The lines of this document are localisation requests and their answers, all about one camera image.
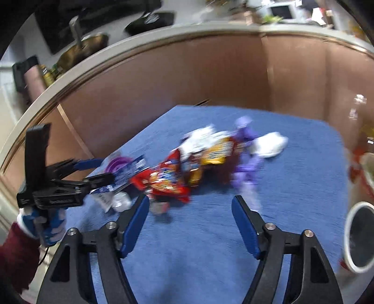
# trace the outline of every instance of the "red snack bag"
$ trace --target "red snack bag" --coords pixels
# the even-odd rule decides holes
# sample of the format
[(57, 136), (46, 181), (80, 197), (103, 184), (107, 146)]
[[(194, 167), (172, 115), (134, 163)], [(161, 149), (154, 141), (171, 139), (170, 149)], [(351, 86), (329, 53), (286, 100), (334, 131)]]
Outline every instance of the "red snack bag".
[(231, 181), (231, 174), (235, 172), (236, 166), (240, 162), (240, 154), (243, 152), (243, 144), (236, 141), (234, 137), (229, 137), (228, 142), (230, 145), (228, 155), (225, 157), (225, 161), (220, 165), (211, 166), (212, 170), (218, 176), (219, 182), (226, 185)]
[(183, 203), (190, 201), (190, 190), (184, 185), (180, 172), (180, 152), (173, 150), (158, 166), (144, 170), (131, 178), (141, 191), (151, 188), (153, 196), (170, 196)]

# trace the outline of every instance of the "blue tablecloth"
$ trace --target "blue tablecloth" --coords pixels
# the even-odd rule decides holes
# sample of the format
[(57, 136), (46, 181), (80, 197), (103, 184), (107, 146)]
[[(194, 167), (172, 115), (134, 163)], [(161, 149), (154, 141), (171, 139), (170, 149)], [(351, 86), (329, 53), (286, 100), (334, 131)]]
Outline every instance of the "blue tablecloth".
[[(185, 133), (214, 124), (234, 130), (243, 115), (253, 119), (259, 135), (278, 131), (289, 138), (285, 150), (265, 160), (258, 172), (262, 216), (282, 230), (313, 230), (337, 269), (347, 211), (347, 174), (339, 134), (326, 123), (234, 107), (177, 106), (120, 149), (149, 165), (164, 160)], [(123, 261), (139, 304), (241, 303), (258, 261), (245, 249), (231, 213), (234, 189), (208, 184), (194, 192), (191, 203), (172, 207), (170, 221), (149, 214), (135, 249)], [(118, 214), (105, 214), (89, 197), (68, 210), (68, 227), (100, 228)], [(289, 256), (283, 262), (274, 303), (286, 288)], [(98, 302), (106, 303), (96, 257), (91, 268)]]

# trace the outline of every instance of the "hand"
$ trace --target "hand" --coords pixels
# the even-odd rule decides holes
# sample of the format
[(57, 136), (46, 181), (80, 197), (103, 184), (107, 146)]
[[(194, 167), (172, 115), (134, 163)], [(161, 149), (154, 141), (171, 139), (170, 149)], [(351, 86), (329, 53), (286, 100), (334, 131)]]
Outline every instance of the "hand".
[[(22, 231), (31, 238), (38, 239), (38, 235), (34, 220), (39, 222), (47, 222), (47, 219), (40, 215), (40, 210), (34, 207), (21, 208), (17, 216), (18, 226)], [(43, 227), (43, 237), (47, 246), (53, 246), (60, 241), (66, 232), (66, 210), (50, 209), (48, 210), (49, 223), (47, 227)]]

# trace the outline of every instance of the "red sleeve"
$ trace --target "red sleeve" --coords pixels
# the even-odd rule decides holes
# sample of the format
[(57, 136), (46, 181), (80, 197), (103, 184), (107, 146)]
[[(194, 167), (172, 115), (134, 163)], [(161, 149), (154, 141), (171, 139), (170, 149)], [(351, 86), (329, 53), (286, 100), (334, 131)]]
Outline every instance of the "red sleeve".
[(10, 279), (14, 289), (28, 289), (39, 263), (39, 240), (28, 237), (13, 223), (7, 239), (0, 246), (0, 271)]

